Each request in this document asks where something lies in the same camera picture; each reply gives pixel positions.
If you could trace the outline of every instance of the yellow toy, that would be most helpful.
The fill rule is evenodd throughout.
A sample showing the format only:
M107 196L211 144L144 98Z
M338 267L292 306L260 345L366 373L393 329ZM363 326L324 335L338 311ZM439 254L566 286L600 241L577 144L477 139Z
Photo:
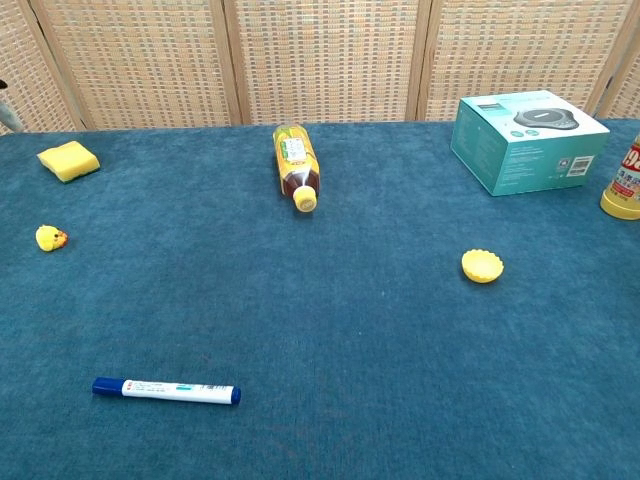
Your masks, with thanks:
M42 225L36 230L36 242L45 252L62 248L67 244L69 236L51 225Z
M494 253L473 249L462 256L462 270L474 282L489 283L502 274L504 264Z

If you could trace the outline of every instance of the bottle base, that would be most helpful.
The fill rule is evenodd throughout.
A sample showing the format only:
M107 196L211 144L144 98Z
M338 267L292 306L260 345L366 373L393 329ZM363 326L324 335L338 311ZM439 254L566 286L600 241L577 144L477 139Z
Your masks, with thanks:
M621 220L640 220L640 210L632 210L630 208L621 207L613 203L607 197L607 191L602 192L602 198L600 199L600 208L607 212L612 217L619 218Z

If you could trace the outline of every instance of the yellow sponge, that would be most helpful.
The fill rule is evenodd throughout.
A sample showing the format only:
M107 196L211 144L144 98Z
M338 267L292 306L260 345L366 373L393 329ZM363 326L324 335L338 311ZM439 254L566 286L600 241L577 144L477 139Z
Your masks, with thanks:
M96 156L75 140L38 154L40 162L63 182L100 168Z

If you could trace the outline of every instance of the woven screen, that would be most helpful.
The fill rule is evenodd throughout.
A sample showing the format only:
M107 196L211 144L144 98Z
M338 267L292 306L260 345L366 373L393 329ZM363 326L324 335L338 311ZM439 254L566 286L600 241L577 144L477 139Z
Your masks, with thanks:
M538 89L585 108L632 2L441 2L422 112L452 120L460 97Z
M0 102L17 113L31 132L75 130L71 116L17 2L0 15ZM0 135L10 130L0 123Z
M611 118L640 118L640 54L636 55L631 70L613 100Z
M404 120L418 0L229 1L252 123Z
M208 0L38 1L90 126L230 123Z

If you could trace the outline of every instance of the red label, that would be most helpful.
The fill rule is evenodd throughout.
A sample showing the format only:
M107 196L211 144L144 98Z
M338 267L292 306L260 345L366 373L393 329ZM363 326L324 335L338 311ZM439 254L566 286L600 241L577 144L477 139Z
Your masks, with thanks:
M623 187L618 182L613 182L613 189L625 197L633 197L633 190Z
M638 145L631 146L629 153L622 160L622 166L634 172L640 172L640 147Z

